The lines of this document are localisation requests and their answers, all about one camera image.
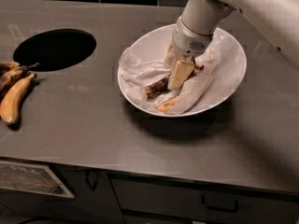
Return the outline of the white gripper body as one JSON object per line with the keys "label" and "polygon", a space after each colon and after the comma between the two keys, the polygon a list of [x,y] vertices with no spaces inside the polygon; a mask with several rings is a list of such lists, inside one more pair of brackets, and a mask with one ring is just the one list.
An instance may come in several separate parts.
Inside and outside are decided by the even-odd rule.
{"label": "white gripper body", "polygon": [[172,33],[172,46],[179,55],[197,57],[205,53],[212,39],[213,35],[198,35],[192,32],[179,17]]}

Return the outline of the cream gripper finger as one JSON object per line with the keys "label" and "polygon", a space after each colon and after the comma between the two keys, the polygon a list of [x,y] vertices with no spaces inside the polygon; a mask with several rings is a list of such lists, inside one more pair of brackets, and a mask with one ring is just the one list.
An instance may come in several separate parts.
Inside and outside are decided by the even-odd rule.
{"label": "cream gripper finger", "polygon": [[175,53],[173,46],[169,45],[165,58],[164,58],[164,68],[170,69],[178,60],[178,54]]}
{"label": "cream gripper finger", "polygon": [[192,62],[177,61],[174,68],[171,71],[171,75],[168,81],[168,89],[174,90],[180,88],[187,80],[194,69],[195,65]]}

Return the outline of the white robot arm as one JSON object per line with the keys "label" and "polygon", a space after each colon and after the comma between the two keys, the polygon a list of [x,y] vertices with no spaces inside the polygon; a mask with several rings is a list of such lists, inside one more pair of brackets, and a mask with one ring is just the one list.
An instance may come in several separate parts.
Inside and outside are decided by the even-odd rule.
{"label": "white robot arm", "polygon": [[293,65],[299,65],[299,0],[188,0],[172,34],[180,56],[204,54],[218,23],[238,10]]}

